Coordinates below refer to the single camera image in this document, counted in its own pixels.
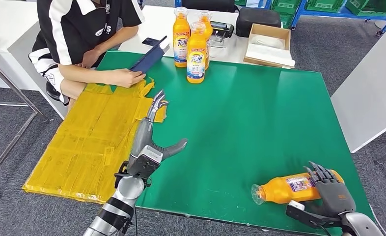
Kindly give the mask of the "person's left hand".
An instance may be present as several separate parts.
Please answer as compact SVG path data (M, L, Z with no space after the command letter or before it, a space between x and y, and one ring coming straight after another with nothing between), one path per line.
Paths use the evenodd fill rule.
M82 62L78 64L79 67L90 69L93 67L98 58L102 55L102 51L92 49L84 53Z

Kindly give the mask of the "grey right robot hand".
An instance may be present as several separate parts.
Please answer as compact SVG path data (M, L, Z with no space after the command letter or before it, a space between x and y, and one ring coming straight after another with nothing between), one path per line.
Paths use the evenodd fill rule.
M345 183L338 180L331 170L311 161L309 164L311 168L305 169L322 200L321 205L311 204L310 209L327 217L338 217L343 213L355 211L356 203Z

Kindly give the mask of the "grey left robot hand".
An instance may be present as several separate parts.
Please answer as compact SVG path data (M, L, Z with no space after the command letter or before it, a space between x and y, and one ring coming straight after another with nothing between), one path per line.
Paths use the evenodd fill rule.
M153 122L156 113L161 107L167 105L168 103L168 101L165 101L165 92L163 89L154 96L147 115L140 121L137 127L129 158L129 165L132 165L135 162L139 153L145 146L151 146L153 149L160 152L162 154L161 161L180 153L185 148L188 143L188 139L186 138L181 139L178 143L169 147L160 147L155 144L152 139Z

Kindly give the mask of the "person's right hand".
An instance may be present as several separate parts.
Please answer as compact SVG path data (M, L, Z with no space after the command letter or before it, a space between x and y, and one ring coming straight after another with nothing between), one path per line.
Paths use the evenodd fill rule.
M110 71L110 84L124 88L130 88L131 86L139 83L146 77L146 74L142 71L131 71L129 69L116 69Z

